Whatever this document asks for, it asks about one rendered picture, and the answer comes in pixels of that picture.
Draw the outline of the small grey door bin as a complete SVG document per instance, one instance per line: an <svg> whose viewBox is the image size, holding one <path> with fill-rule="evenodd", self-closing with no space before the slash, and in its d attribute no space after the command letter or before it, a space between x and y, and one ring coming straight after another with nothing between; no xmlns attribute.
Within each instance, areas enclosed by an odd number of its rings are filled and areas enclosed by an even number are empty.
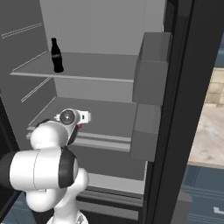
<svg viewBox="0 0 224 224"><path fill-rule="evenodd" d="M156 155L161 108L155 105L136 106L136 116L130 143L130 156L153 162Z"/></svg>

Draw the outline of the blue cabinet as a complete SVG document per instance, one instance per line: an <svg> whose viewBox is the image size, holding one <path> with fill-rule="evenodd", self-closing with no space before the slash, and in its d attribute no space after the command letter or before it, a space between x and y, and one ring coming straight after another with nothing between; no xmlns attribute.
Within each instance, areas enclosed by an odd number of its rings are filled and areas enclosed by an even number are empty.
<svg viewBox="0 0 224 224"><path fill-rule="evenodd" d="M1 224L46 224L53 210L43 213L32 211L26 203L24 192L14 192L0 188Z"/></svg>

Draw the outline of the grey fridge drawer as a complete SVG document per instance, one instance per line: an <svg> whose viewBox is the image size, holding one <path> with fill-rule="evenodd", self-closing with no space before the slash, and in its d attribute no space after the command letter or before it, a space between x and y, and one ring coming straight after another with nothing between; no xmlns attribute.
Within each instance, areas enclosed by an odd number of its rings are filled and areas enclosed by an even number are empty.
<svg viewBox="0 0 224 224"><path fill-rule="evenodd" d="M90 173L78 205L82 211L139 221L144 207L144 185L143 180Z"/></svg>

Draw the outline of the large grey door bin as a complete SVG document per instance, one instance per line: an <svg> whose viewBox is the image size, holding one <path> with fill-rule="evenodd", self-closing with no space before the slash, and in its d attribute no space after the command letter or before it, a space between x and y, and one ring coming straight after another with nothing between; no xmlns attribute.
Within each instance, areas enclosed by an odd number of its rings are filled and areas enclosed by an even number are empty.
<svg viewBox="0 0 224 224"><path fill-rule="evenodd" d="M146 32L136 61L132 101L161 106L172 46L169 32Z"/></svg>

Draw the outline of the black fridge with grey inside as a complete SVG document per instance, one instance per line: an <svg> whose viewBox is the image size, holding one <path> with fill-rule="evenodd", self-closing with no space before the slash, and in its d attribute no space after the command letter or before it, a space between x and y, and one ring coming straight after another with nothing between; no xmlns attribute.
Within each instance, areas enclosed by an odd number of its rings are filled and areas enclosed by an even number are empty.
<svg viewBox="0 0 224 224"><path fill-rule="evenodd" d="M32 147L27 128L55 98L132 101L132 82L11 75L52 50L62 53L139 54L146 32L165 32L167 0L0 0L0 106L11 133L10 152ZM129 152L82 147L72 152L88 174L143 180L152 162Z"/></svg>

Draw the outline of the grey fridge shelf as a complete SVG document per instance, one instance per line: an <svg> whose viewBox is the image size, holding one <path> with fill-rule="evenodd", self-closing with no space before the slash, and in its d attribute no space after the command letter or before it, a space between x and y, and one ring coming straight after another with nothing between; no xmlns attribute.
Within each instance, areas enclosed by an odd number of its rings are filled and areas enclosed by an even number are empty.
<svg viewBox="0 0 224 224"><path fill-rule="evenodd" d="M135 103L57 97L33 119L27 129L32 131L37 123L46 118L53 119L63 109L89 111L91 122L82 125L73 145L129 152L136 107Z"/></svg>
<svg viewBox="0 0 224 224"><path fill-rule="evenodd" d="M10 74L19 76L69 78L91 81L132 82L137 56L63 52L64 71L55 73L49 52L14 69Z"/></svg>

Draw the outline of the black fridge door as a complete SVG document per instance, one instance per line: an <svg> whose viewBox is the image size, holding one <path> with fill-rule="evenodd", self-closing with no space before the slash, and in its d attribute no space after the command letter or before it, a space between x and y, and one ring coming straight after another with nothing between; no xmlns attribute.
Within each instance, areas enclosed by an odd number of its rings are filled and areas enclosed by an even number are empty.
<svg viewBox="0 0 224 224"><path fill-rule="evenodd" d="M224 0L168 0L164 30L171 53L143 224L172 224L224 32Z"/></svg>

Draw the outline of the black cola bottle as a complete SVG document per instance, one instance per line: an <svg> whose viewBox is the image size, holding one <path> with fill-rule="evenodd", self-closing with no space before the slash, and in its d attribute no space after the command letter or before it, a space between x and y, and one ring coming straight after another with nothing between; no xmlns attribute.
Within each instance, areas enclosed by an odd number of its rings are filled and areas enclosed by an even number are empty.
<svg viewBox="0 0 224 224"><path fill-rule="evenodd" d="M64 71L64 67L62 65L62 55L58 47L56 38L52 38L51 55L52 55L53 71L55 73L62 73Z"/></svg>

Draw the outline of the blue counter cabinets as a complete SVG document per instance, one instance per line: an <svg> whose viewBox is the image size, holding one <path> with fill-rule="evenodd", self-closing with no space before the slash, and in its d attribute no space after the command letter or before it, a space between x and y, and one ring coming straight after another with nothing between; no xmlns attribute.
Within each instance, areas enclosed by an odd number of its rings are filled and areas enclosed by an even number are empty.
<svg viewBox="0 0 224 224"><path fill-rule="evenodd" d="M185 224L224 224L224 170L188 165L180 190L192 197Z"/></svg>

